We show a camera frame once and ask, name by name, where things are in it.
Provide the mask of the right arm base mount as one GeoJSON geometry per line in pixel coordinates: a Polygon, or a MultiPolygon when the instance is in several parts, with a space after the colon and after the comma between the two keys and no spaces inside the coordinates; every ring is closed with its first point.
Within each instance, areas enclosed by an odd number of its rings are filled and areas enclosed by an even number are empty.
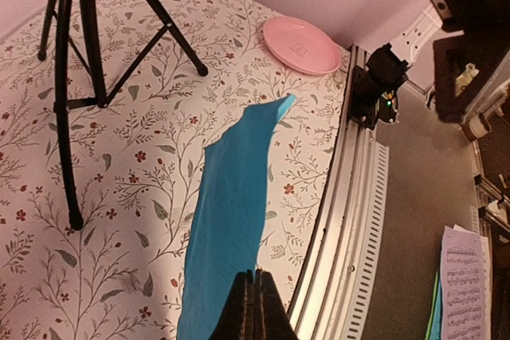
{"type": "Polygon", "coordinates": [[[398,89],[408,80],[410,68],[392,50],[392,44],[376,49],[362,67],[356,65],[351,75],[351,120],[374,130],[382,114],[384,123],[394,123],[398,115],[398,89]]]}

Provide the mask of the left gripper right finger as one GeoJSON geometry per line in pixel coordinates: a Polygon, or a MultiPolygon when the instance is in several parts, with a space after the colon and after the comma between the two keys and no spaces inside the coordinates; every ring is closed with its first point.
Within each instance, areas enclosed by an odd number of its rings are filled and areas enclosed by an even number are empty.
{"type": "Polygon", "coordinates": [[[270,272],[256,270],[254,282],[253,338],[297,340],[270,272]]]}

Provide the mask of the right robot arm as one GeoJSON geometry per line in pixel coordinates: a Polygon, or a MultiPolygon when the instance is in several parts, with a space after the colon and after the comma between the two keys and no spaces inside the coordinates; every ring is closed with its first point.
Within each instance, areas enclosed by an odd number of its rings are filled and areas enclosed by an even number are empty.
{"type": "Polygon", "coordinates": [[[490,115],[509,87],[509,0],[430,0],[408,29],[376,49],[350,75],[350,117],[374,128],[383,109],[397,110],[397,90],[424,45],[433,42],[433,97],[438,117],[464,124],[490,115]]]}

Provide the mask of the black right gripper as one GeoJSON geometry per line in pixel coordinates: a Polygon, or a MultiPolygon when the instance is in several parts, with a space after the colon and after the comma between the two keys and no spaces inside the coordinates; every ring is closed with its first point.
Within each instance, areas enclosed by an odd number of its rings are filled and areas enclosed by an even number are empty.
{"type": "Polygon", "coordinates": [[[509,83],[509,0],[430,0],[446,32],[433,43],[435,108],[444,123],[465,123],[509,83]]]}

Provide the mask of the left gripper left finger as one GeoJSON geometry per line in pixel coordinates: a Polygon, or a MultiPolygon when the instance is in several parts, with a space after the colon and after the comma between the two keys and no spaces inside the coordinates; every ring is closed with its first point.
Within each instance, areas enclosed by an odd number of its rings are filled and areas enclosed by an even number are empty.
{"type": "Polygon", "coordinates": [[[253,273],[238,272],[210,340],[253,339],[254,307],[253,273]]]}

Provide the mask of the blue sheet music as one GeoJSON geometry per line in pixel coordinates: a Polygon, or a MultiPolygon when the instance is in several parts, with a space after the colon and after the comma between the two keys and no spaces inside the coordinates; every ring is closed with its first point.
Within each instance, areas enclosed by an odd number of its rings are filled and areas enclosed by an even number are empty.
{"type": "Polygon", "coordinates": [[[179,339],[208,339],[234,278],[253,270],[265,227],[268,156],[294,95],[248,106],[205,149],[205,166],[184,267],[179,339]]]}

